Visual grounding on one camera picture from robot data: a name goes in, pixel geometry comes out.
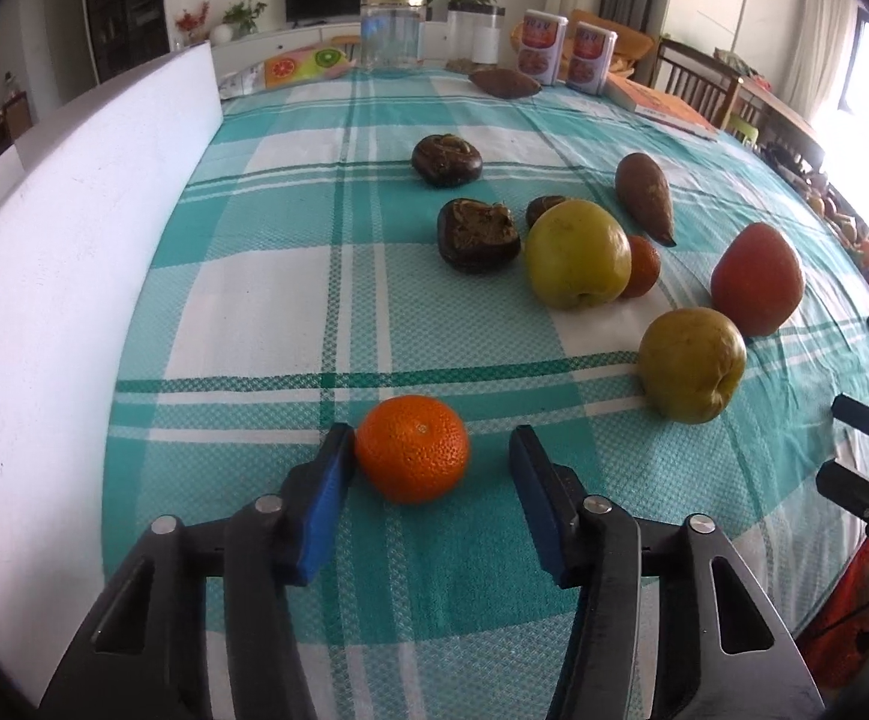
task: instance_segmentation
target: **metal screw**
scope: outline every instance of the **metal screw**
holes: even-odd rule
[[[162,514],[154,522],[151,523],[151,531],[158,533],[158,536],[164,536],[165,533],[172,533],[178,527],[178,521],[170,514]]]
[[[261,514],[276,514],[282,506],[284,502],[277,495],[262,495],[255,501],[255,511]]]
[[[585,498],[585,511],[591,514],[607,514],[611,511],[611,501],[601,495],[589,495]]]
[[[695,533],[714,533],[715,521],[707,514],[692,514],[688,517],[688,525]]]

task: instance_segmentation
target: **plastic container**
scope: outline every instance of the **plastic container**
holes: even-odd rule
[[[558,80],[561,47],[568,28],[568,17],[540,10],[526,10],[518,50],[518,70],[545,86]]]
[[[421,65],[426,0],[361,0],[361,66],[402,70]]]
[[[579,22],[568,63],[567,84],[586,95],[599,95],[609,77],[618,33],[591,23]]]
[[[446,70],[470,74],[498,66],[505,9],[495,5],[448,5]]]

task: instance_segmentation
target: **tablecloth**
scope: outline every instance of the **tablecloth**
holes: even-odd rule
[[[480,180],[424,184],[414,143],[454,132]],[[503,202],[522,235],[542,194],[587,197],[637,232],[614,194],[631,151],[671,184],[678,246],[644,296],[549,311],[522,258],[462,275],[436,249],[456,196]],[[729,408],[681,425],[648,407],[634,372],[654,317],[707,305],[734,236],[767,220],[792,239],[796,314],[748,343]],[[860,538],[814,490],[831,456],[869,475],[869,440],[834,425],[847,392],[869,403],[869,290],[812,212],[758,158],[564,88],[490,98],[462,76],[351,74],[232,100],[164,230],[131,322],[105,461],[110,574],[159,514],[227,517],[313,459],[335,420],[421,392],[465,420],[462,484],[424,506],[383,502],[356,475],[335,557],[289,595],[319,716],[542,717],[577,591],[541,571],[508,476],[510,431],[534,425],[588,490],[638,517],[708,512],[785,622],[799,630]],[[221,590],[209,589],[212,673],[223,672]],[[631,715],[649,709],[657,586],[646,583]],[[222,680],[215,716],[230,716]]]

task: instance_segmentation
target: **orange book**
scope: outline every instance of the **orange book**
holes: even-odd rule
[[[671,127],[693,132],[708,140],[718,137],[718,130],[712,127],[702,114],[674,95],[649,89],[647,86],[622,79],[613,73],[609,73],[609,79],[604,84],[604,95],[612,103],[654,122],[670,124]]]

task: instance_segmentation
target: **transparent jar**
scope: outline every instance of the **transparent jar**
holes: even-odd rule
[[[505,9],[495,5],[448,5],[446,70],[470,74],[498,66]]]
[[[361,0],[361,66],[398,70],[421,65],[426,0]]]

